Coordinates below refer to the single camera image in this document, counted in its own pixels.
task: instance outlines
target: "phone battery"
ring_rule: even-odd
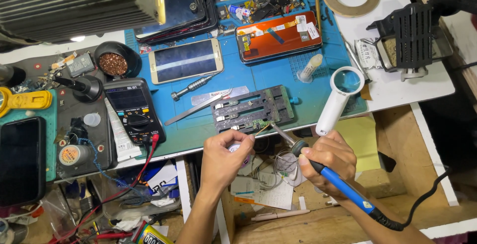
[[[83,73],[94,70],[89,53],[76,57],[72,62],[66,63],[71,77],[80,76]]]

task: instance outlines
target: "tape roll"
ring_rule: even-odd
[[[323,0],[333,12],[349,18],[361,17],[373,11],[379,4],[379,0],[367,0],[360,6],[347,6],[338,0]]]

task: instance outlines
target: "magnifier lens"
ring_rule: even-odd
[[[342,92],[353,93],[358,90],[361,80],[359,76],[350,70],[337,72],[334,77],[334,85]]]

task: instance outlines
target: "hand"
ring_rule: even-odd
[[[298,158],[301,172],[316,187],[329,194],[335,200],[345,200],[346,196],[334,185],[318,174],[310,161],[319,162],[340,175],[347,181],[354,181],[356,174],[356,155],[353,149],[344,141],[338,131],[332,130],[326,136],[320,137],[313,148],[301,149]]]
[[[232,153],[227,148],[234,143],[239,143],[240,147]],[[234,129],[208,138],[204,142],[200,189],[221,193],[235,179],[247,155],[255,154],[254,143],[253,135]]]

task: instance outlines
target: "blue repair mat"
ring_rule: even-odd
[[[32,109],[35,116],[42,117],[46,121],[46,181],[56,178],[56,144],[53,141],[56,138],[56,117],[58,107],[56,105],[56,90],[48,90],[52,95],[50,107],[38,110]],[[25,115],[25,109],[11,109],[6,115],[0,119],[0,125],[5,123],[28,118]]]
[[[239,5],[246,1],[249,0],[227,0],[218,2],[217,6],[230,4]],[[293,9],[289,14],[310,10],[310,6],[314,6],[315,4],[314,1],[315,0],[303,0],[305,3],[304,9]],[[326,4],[320,0],[321,14],[326,17],[325,8]],[[172,99],[171,93],[186,88],[191,82],[198,80],[199,77],[154,85],[151,82],[148,54],[141,55],[143,66],[138,77],[146,79],[149,89],[157,89],[156,92],[152,93],[152,98],[157,115],[163,123],[193,107],[191,97],[195,95],[229,89],[231,86],[239,87],[246,85],[249,91],[252,92],[282,84],[287,88],[288,96],[298,97],[300,103],[298,105],[292,105],[295,113],[293,122],[281,124],[281,128],[288,129],[314,124],[318,121],[326,100],[331,93],[330,77],[332,73],[340,67],[351,66],[346,48],[344,47],[344,42],[336,25],[336,20],[332,11],[330,9],[328,11],[330,13],[329,18],[321,21],[323,46],[319,50],[292,55],[251,67],[242,64],[240,61],[235,35],[219,35],[217,39],[220,41],[222,50],[224,71],[214,76],[205,86],[185,94],[177,102]],[[247,25],[248,23],[242,24],[236,16],[231,15],[230,19],[221,20],[220,24],[225,27],[229,27],[231,24],[235,27],[239,27]],[[133,30],[125,30],[124,36],[126,45],[139,53],[139,45],[134,38]],[[191,37],[181,40],[176,42],[176,44],[181,45],[188,42],[205,40],[207,38],[212,38],[212,36],[210,34],[201,34],[194,38]],[[153,46],[152,50],[166,47],[166,45]],[[321,66],[313,74],[313,82],[300,82],[296,76],[296,72],[302,70],[310,58],[318,53],[321,53],[324,59]],[[360,96],[354,96],[349,99],[343,116],[362,113],[366,110],[366,102]],[[156,148],[154,157],[200,148],[203,146],[205,139],[216,134],[210,107],[202,109],[176,123],[164,126],[164,130],[167,140]],[[136,157],[136,159],[143,159],[144,157],[145,156],[142,155]]]

